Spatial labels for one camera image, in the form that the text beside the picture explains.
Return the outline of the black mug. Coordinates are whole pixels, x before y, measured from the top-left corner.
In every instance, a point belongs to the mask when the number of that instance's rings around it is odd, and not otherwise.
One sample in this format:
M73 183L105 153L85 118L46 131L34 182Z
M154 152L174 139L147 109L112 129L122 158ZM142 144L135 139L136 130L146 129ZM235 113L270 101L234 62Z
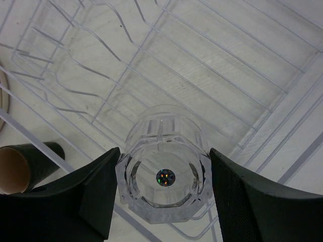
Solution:
M28 192L59 168L32 144L1 147L1 193Z

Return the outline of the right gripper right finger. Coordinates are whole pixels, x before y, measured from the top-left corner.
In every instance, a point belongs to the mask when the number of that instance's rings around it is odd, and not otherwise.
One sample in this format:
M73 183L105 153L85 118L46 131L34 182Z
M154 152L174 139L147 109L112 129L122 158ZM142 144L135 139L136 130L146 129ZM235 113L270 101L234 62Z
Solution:
M210 150L223 241L322 241L322 195L297 190Z

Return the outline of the cream plate orange patch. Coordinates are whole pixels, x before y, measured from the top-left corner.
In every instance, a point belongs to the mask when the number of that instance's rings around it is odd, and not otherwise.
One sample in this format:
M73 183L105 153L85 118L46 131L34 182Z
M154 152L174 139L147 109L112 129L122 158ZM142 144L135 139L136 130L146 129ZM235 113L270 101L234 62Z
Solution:
M2 70L1 70L1 85L8 90L10 89L7 75ZM10 109L10 96L3 88L1 88L1 109L3 109L6 113L9 113L9 109Z

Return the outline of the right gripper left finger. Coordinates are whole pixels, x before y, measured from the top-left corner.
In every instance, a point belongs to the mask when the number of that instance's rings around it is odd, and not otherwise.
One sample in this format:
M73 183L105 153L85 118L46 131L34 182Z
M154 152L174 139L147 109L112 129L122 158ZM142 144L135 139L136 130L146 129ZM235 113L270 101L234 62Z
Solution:
M27 193L1 195L1 241L105 241L117 190L118 147Z

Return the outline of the clear glass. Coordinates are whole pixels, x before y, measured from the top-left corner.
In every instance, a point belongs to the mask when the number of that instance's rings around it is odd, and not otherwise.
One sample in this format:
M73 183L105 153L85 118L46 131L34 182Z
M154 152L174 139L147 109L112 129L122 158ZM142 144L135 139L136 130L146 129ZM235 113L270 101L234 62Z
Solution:
M116 165L121 203L150 224L189 221L212 197L207 148L199 118L185 108L147 109Z

